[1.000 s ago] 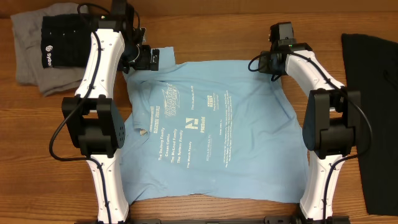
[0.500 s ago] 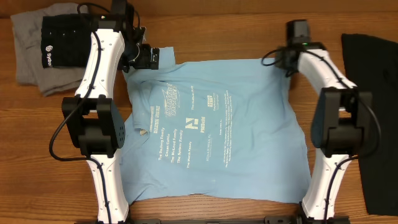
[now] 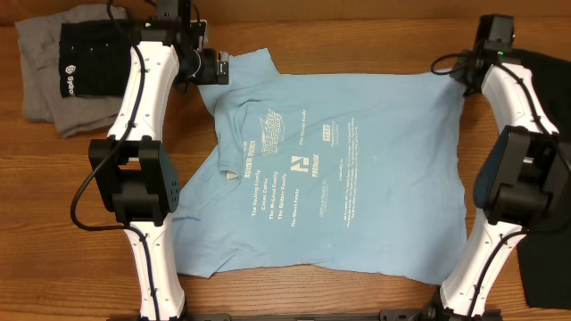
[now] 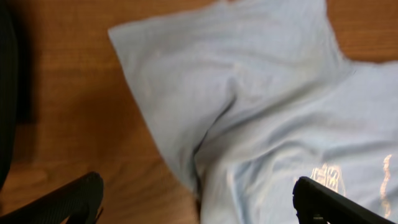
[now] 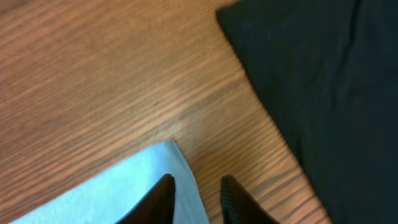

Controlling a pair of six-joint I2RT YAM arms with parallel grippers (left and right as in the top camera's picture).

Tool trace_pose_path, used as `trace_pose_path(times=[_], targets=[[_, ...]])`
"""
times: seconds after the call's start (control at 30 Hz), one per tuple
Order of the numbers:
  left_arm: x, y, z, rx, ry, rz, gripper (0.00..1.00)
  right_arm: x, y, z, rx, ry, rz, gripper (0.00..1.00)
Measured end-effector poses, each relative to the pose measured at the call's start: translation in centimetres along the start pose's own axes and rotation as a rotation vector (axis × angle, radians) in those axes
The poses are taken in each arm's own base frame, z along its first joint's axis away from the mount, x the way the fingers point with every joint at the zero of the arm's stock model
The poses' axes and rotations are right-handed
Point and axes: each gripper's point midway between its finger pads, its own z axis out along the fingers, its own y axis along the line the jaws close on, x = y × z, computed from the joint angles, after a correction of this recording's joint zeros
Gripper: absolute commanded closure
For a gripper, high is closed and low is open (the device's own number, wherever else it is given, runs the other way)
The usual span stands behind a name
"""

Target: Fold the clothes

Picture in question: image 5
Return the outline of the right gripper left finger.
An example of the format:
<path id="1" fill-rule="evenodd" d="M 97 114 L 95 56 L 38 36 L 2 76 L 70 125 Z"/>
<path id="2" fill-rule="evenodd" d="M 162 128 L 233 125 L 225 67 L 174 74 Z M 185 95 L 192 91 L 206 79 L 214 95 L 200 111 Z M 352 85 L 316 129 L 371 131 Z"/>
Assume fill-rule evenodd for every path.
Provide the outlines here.
<path id="1" fill-rule="evenodd" d="M 172 224 L 174 211 L 175 179 L 165 174 L 117 224 Z"/>

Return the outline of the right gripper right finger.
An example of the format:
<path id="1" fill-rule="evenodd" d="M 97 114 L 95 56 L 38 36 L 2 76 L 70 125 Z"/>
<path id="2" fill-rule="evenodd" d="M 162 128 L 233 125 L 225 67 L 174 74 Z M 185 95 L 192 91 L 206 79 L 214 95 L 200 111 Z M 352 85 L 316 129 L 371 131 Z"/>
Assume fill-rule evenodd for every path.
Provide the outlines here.
<path id="1" fill-rule="evenodd" d="M 221 179 L 220 202 L 225 224 L 279 224 L 232 175 Z"/>

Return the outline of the light blue printed t-shirt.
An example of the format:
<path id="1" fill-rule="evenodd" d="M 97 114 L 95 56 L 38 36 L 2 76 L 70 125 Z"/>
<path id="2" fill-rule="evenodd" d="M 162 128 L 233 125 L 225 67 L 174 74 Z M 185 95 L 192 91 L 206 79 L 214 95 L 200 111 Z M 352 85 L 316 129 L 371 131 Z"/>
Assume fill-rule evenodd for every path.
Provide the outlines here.
<path id="1" fill-rule="evenodd" d="M 175 179 L 174 223 L 208 223 L 193 173 L 173 140 L 152 144 L 15 220 L 116 223 L 165 174 Z"/>

